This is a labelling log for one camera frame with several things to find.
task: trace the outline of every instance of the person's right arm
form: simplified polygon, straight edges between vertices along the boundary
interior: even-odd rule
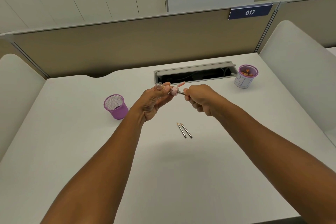
[[[266,128],[207,85],[184,89],[199,112],[214,116],[275,189],[308,223],[336,223],[336,173]]]

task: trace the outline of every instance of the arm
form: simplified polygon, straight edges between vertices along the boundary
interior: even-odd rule
[[[41,224],[114,222],[142,125],[173,98],[169,91],[167,86],[141,95],[110,139],[61,190]]]
[[[199,112],[214,116],[275,189],[309,223],[336,223],[336,173],[269,130],[207,85],[184,89]]]

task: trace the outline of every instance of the number sign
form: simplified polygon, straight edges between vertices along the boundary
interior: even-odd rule
[[[265,16],[271,11],[273,4],[251,6],[251,7],[237,7],[232,8],[229,15],[229,20]]]

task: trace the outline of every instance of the cup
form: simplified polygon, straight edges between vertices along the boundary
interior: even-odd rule
[[[253,76],[246,76],[242,72],[246,72],[246,69],[249,70],[249,74],[252,74]],[[259,74],[259,71],[256,67],[251,65],[241,65],[238,68],[238,73],[236,78],[234,79],[234,84],[242,89],[246,89],[250,86],[253,79]]]
[[[119,94],[113,94],[105,99],[104,108],[109,111],[116,120],[123,119],[128,113],[124,98]]]

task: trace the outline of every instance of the forearm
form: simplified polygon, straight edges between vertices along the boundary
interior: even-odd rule
[[[312,223],[335,221],[336,174],[224,98],[213,116],[279,193]]]
[[[41,223],[112,223],[143,123],[143,116],[131,109],[110,139],[62,189]]]

